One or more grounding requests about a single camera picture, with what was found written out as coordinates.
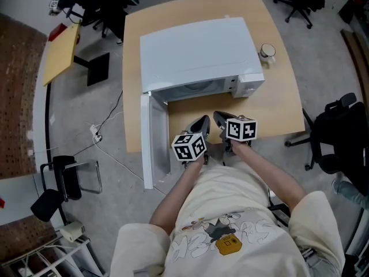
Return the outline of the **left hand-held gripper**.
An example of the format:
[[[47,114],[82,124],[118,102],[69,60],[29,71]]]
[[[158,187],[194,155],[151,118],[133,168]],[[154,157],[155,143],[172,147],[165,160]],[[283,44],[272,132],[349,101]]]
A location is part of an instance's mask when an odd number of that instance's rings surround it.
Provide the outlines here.
[[[171,147],[176,159],[186,168],[201,155],[206,155],[206,138],[210,133],[210,118],[208,115],[194,120],[184,131],[176,135]]]

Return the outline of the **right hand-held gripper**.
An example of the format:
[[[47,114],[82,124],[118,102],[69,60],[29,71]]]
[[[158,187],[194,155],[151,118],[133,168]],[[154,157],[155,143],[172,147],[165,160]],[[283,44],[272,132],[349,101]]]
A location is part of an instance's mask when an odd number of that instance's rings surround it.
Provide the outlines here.
[[[251,145],[251,141],[257,138],[257,121],[247,117],[237,117],[223,111],[215,111],[213,119],[221,129],[220,138],[224,145],[224,152],[228,156],[234,156],[231,141]]]

